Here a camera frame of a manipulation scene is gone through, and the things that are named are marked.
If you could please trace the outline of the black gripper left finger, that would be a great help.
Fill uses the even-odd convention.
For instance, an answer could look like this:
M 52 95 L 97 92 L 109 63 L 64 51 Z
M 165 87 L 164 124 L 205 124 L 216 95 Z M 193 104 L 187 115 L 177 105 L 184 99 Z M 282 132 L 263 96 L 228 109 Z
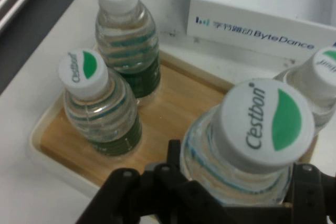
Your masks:
M 89 223 L 139 223 L 154 215 L 159 223 L 226 223 L 225 209 L 198 182 L 180 171 L 181 142 L 170 140 L 165 163 L 139 174 L 112 172 L 89 204 Z

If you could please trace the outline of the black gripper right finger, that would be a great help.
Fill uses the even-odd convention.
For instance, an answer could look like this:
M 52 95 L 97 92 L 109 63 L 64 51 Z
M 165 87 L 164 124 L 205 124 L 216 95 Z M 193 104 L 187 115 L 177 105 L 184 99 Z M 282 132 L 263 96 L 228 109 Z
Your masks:
M 296 164 L 285 202 L 291 204 L 291 223 L 335 223 L 335 176 Z

